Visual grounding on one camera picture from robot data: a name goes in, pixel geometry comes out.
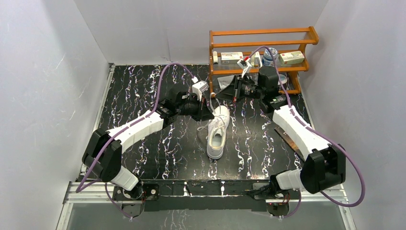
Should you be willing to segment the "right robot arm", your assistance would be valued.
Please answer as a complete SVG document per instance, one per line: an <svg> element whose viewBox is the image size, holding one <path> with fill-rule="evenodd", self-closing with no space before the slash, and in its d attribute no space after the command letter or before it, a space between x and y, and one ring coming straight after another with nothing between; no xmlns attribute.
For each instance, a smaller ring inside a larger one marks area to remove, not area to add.
<svg viewBox="0 0 406 230"><path fill-rule="evenodd" d="M286 98L277 101L283 83L277 69L264 66L258 79L252 80L245 73L235 75L230 84L216 93L217 99L238 102L244 98L257 99L262 112L272 115L272 120L291 138L304 157L299 170L288 170L270 177L270 194L283 198L290 189L318 193L345 182L346 166L343 151L311 132L311 126L297 113Z"/></svg>

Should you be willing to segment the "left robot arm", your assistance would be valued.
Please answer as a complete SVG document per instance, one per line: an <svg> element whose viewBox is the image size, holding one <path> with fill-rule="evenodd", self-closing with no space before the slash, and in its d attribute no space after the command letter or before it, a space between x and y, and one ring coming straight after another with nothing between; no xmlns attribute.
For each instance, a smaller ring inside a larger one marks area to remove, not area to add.
<svg viewBox="0 0 406 230"><path fill-rule="evenodd" d="M179 115L189 115L195 121L213 119L206 104L208 88L203 81L195 83L191 92L172 88L152 110L138 119L118 128L95 130L82 157L88 173L123 188L130 199L140 198L141 179L122 165L122 154L141 139L171 125Z"/></svg>

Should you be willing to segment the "white sneaker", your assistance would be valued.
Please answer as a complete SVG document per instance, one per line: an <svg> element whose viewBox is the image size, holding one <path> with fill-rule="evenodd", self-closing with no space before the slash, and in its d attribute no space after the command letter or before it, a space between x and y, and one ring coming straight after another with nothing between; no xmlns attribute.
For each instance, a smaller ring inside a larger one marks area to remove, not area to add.
<svg viewBox="0 0 406 230"><path fill-rule="evenodd" d="M215 108L214 119L208 123L207 155L209 158L217 160L222 157L229 122L228 107L220 105Z"/></svg>

